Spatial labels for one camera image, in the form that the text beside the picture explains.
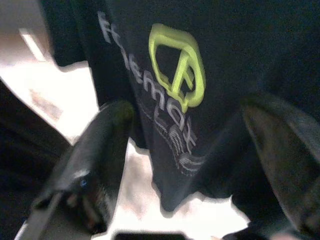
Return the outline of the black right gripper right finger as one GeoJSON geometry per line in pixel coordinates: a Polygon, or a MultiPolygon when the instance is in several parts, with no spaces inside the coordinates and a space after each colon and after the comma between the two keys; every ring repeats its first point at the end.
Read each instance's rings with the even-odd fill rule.
{"type": "Polygon", "coordinates": [[[249,95],[241,106],[282,211],[300,232],[320,235],[320,123],[272,94],[249,95]]]}

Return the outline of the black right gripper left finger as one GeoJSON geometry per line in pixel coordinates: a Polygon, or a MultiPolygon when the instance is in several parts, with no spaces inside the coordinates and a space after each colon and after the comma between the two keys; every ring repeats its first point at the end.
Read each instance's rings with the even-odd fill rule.
{"type": "Polygon", "coordinates": [[[32,204],[24,235],[95,235],[112,222],[133,106],[114,101],[94,117],[55,165],[32,204]]]}

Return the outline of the dark t-shirt lime logo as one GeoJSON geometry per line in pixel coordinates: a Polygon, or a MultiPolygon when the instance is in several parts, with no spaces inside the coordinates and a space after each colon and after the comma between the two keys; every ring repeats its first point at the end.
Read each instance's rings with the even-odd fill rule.
{"type": "Polygon", "coordinates": [[[241,100],[271,93],[320,122],[320,0],[39,0],[60,67],[87,61],[100,106],[129,101],[161,206],[231,198],[284,214],[241,100]]]}

